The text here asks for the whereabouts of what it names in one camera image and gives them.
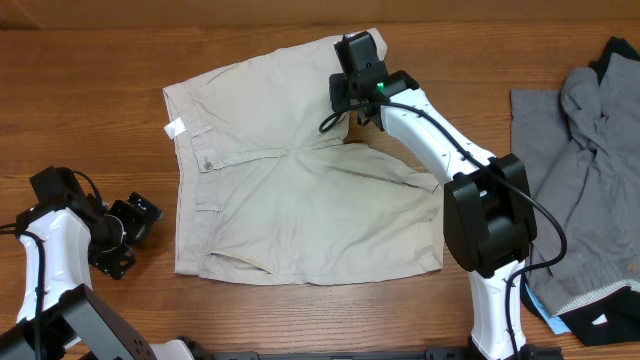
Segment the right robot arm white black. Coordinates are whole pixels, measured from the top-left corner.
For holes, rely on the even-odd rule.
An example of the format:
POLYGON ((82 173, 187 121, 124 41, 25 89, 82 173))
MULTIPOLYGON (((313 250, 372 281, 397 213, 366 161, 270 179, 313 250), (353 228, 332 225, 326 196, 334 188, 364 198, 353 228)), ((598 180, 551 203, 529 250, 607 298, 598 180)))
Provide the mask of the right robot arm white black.
POLYGON ((469 275, 474 324, 468 357, 530 359, 521 325, 520 275, 537 228, 524 164, 476 145, 431 104, 404 71, 391 73, 369 32, 334 45, 341 72, 329 82, 333 128, 344 113, 404 144, 443 188, 443 233, 469 275))

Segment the beige shorts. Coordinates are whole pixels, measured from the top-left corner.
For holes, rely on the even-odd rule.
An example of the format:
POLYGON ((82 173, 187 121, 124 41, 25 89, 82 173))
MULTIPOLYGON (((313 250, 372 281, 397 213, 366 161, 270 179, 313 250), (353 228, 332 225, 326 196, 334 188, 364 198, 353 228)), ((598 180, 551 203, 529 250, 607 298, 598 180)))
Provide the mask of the beige shorts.
POLYGON ((442 190, 331 113, 335 38, 163 91, 180 171, 175 270, 252 285, 380 282, 443 265, 442 190))

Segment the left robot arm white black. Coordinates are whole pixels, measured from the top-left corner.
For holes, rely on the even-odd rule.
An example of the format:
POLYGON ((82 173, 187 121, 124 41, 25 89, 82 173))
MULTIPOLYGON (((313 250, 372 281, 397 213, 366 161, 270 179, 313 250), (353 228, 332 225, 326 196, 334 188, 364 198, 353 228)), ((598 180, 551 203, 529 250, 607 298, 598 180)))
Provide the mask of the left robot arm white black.
POLYGON ((78 343, 88 359, 200 358, 184 337, 149 343, 93 291, 90 270, 121 279, 162 211, 138 193, 106 205, 98 190, 83 191, 82 175, 48 167, 32 176, 37 204, 1 228, 26 252, 24 300, 1 336, 2 358, 61 359, 78 343))

